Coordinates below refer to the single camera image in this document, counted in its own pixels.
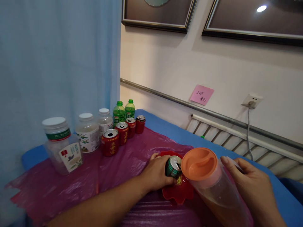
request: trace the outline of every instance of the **bottle label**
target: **bottle label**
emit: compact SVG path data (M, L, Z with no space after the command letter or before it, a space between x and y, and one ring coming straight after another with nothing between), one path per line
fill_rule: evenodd
M126 118L134 118L135 117L135 111L128 111L126 112Z
M125 121L125 114L114 114L114 126L123 121Z
M49 141L56 142L65 140L66 138L70 137L70 130L69 128L64 132L56 133L56 134L46 134Z
M59 151L59 156L68 172L77 169L83 163L79 143L72 143L66 146Z
M99 129L96 128L91 132L78 132L76 134L80 140L82 151L90 153L99 147Z
M103 135L103 132L109 130L113 128L113 122L111 121L110 123L107 124L99 124L99 132L100 132L100 136Z

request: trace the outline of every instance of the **framed picture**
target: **framed picture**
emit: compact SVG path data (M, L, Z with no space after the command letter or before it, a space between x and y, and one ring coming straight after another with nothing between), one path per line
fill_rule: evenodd
M303 0L214 0L202 36L303 46Z
M197 0L123 0L122 24L187 33Z

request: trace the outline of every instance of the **plastic pitcher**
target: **plastic pitcher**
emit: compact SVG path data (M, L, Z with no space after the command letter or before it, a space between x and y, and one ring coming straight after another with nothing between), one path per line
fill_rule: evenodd
M225 227L252 226L252 220L236 186L230 181L214 152L190 150L181 163L184 176Z

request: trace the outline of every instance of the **table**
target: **table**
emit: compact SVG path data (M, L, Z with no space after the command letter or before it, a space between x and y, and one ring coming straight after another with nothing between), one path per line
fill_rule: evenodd
M158 132L177 143L191 145L193 147L206 147L216 153L217 157L228 156L232 159L237 157L244 158L238 154L225 149L217 144L211 143L208 140L202 139L176 125L173 125L143 109L136 110L137 115L144 115L146 118L145 126L151 130ZM43 146L38 146L26 152L22 156L22 164L25 170L30 169L34 165L47 159L47 153ZM267 173L270 177L273 191L275 194L278 209L288 227L296 227L303 225L303 206L299 201L283 186L278 178L266 167L246 159L258 169Z

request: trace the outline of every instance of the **pink plastic sheet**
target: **pink plastic sheet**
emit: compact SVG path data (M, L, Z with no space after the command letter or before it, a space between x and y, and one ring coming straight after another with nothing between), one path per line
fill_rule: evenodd
M59 175L49 159L10 182L20 192L12 202L24 208L35 226L42 226L63 211L137 176L153 153L172 150L184 155L192 146L145 128L112 157L100 150L84 154L84 164L68 176ZM123 219L121 226L221 226L195 193L183 205L167 201L158 190L146 195Z

